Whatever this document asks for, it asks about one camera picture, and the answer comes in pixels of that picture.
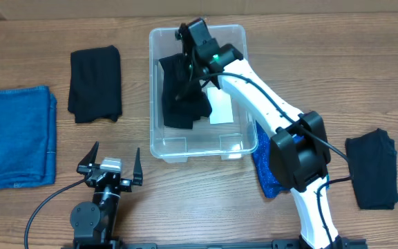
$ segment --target clear plastic bin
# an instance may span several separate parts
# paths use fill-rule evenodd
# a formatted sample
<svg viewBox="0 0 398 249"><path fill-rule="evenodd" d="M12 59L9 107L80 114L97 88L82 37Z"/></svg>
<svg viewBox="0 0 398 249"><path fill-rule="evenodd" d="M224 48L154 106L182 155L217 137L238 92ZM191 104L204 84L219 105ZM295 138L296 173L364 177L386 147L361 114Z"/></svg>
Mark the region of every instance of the clear plastic bin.
<svg viewBox="0 0 398 249"><path fill-rule="evenodd" d="M240 25L208 26L220 46L231 43L247 58L245 30ZM202 117L193 129L164 126L162 87L164 72L159 59L182 52L176 41L178 28L156 28L150 32L150 150L156 158L168 163L185 163L190 156L216 156L223 160L241 158L258 145L256 123L251 115L231 99L233 123L210 124Z"/></svg>

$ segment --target black cloth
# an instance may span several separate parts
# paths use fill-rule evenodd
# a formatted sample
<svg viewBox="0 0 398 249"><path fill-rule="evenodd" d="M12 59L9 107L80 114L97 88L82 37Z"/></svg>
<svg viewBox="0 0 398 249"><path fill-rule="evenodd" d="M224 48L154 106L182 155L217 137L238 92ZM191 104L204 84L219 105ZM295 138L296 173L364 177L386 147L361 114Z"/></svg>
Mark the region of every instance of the black cloth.
<svg viewBox="0 0 398 249"><path fill-rule="evenodd" d="M398 202L397 151L388 132L377 129L345 142L357 203L365 210L392 210Z"/></svg>
<svg viewBox="0 0 398 249"><path fill-rule="evenodd" d="M70 64L68 111L75 114L75 122L116 122L122 115L119 51L114 46L75 51Z"/></svg>
<svg viewBox="0 0 398 249"><path fill-rule="evenodd" d="M159 60L164 69L164 88L162 90L162 115L164 125L180 129L193 129L193 121L209 117L211 105L207 95L202 92L199 81L191 85L188 94L181 100L176 96L189 81L185 71L185 58L176 54Z"/></svg>

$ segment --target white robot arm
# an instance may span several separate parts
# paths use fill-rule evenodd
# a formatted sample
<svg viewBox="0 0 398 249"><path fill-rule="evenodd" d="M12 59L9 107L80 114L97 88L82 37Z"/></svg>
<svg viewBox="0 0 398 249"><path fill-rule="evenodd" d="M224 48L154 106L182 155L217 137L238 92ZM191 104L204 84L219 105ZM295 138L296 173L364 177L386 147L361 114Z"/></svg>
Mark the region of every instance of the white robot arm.
<svg viewBox="0 0 398 249"><path fill-rule="evenodd" d="M299 114L302 112L288 104L271 90L259 76L253 71L246 59L235 60L224 67L224 73L235 73L251 79L257 86L261 87L274 101L279 104L282 110L288 114L295 122L299 121ZM228 75L220 76L219 85L223 91L230 94L239 104L244 106L261 125L269 137L276 135L276 130L280 127L286 129L292 123L283 117L273 104L261 93L253 84ZM295 188L291 193L296 203L297 211L301 219L302 239L311 248L327 248L330 245L325 228L323 227L321 216L317 206L317 190L327 182L327 176L317 178L310 183L304 192L299 192ZM326 197L326 189L321 190L320 197L323 217L328 226L331 238L338 235L337 229L332 224L330 208Z"/></svg>
<svg viewBox="0 0 398 249"><path fill-rule="evenodd" d="M331 248L339 234L332 224L324 187L330 153L323 145L327 138L321 117L315 112L303 114L275 94L237 49L231 44L219 47L203 19L182 24L176 37L191 58L196 82L210 79L245 107L270 137L270 170L279 183L291 189L304 248ZM194 82L178 97L183 98ZM303 139L296 144L293 136Z"/></svg>

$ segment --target black cable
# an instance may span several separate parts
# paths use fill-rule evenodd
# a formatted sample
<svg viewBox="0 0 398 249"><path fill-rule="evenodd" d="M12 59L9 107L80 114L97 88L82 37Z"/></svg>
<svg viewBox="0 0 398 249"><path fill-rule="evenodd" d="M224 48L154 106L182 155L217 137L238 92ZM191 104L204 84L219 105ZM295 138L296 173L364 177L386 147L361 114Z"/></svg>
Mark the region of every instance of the black cable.
<svg viewBox="0 0 398 249"><path fill-rule="evenodd" d="M328 182L322 184L322 185L317 189L317 193L316 193L316 195L317 195L317 208L319 209L319 214L320 214L320 216L321 216L323 228L325 228L326 234L328 235L328 239L330 240L330 246L331 246L331 248L333 248L333 245L334 245L334 244L332 243L332 238L331 238L330 230L329 230L328 226L326 225L325 218L323 218L322 205L321 205L321 190L322 190L324 187L329 186L330 184L333 184L333 183L341 183L341 182L349 181L349 180L351 180L351 176L344 177L344 178L339 178L339 179L332 180L332 181L328 181Z"/></svg>
<svg viewBox="0 0 398 249"><path fill-rule="evenodd" d="M191 79L193 78L193 72L194 72L194 66L196 65L196 49L192 48L191 49L191 71L190 71L190 79L189 82L191 81Z"/></svg>
<svg viewBox="0 0 398 249"><path fill-rule="evenodd" d="M311 137L312 139L318 141L319 143L321 143L322 145L330 148L332 151L334 151L336 154L338 154L340 157L342 157L346 163L349 162L348 157L342 153L342 151L340 151L339 149L337 149L336 147L334 147L333 145L331 145L330 143L322 140L321 138L319 138L318 136L314 135L311 131L308 131L307 129L305 129L304 127L302 127L301 125L297 125L297 123L290 118L286 112L284 112L284 110L282 110L282 108L265 92L265 90L263 90L259 85L257 85L255 82L253 82L252 79L244 77L242 75L239 74L235 74L235 73L210 73L208 75L203 75L201 77L197 77L196 79L194 79L194 81L196 80L205 80L205 79L209 79L210 77L214 77L214 76L219 76L219 75L224 75L224 76L232 76L232 77L237 77L239 79L242 79L244 81L246 81L247 83L250 83L251 85L253 85L254 87L256 87L272 104L273 106L277 109L277 111L284 117L286 118L289 122L291 122L292 125L297 126L303 133L305 133L306 135L308 135L309 137ZM187 88L188 86L192 84L192 81L187 83ZM321 200L320 200L320 192L322 190L323 187L328 186L329 184L332 183L340 183L340 182L344 182L344 181L348 181L351 180L351 176L345 177L345 178L340 178L340 179L336 179L336 180L332 180L332 181L328 181L324 184L322 184L318 190L317 190L317 205L319 208L319 215L321 217L322 220L322 224L323 227L325 228L326 234L328 236L328 239L330 240L330 247L331 248L335 248L335 244L332 243L332 238L331 238L331 234L328 230L328 227L326 226L326 222L325 222L325 218L323 217L323 213L322 213L322 207L321 207Z"/></svg>
<svg viewBox="0 0 398 249"><path fill-rule="evenodd" d="M33 219L35 218L36 214L40 211L40 209L42 209L42 207L45 204L47 204L47 202L49 200L51 200L53 197L57 196L58 194L61 194L62 192L66 191L66 190L68 190L68 189L70 189L70 188L72 188L74 186L77 186L77 185L83 183L89 177L86 177L86 178L84 178L84 179L82 179L80 181L77 181L76 183L73 183L73 184L71 184L71 185L69 185L67 187L61 188L60 190L56 191L55 193L53 193L49 197L47 197L47 199L45 199L41 204L39 204L39 206L36 208L36 210L33 212L32 216L30 217L30 219L27 222L26 231L24 232L24 248L25 249L28 249L28 231L30 230L30 226L32 225Z"/></svg>
<svg viewBox="0 0 398 249"><path fill-rule="evenodd" d="M204 84L202 84L202 86L200 86L200 88L206 87L206 85L208 84L208 82L210 82L210 80L207 80L206 82L204 82Z"/></svg>

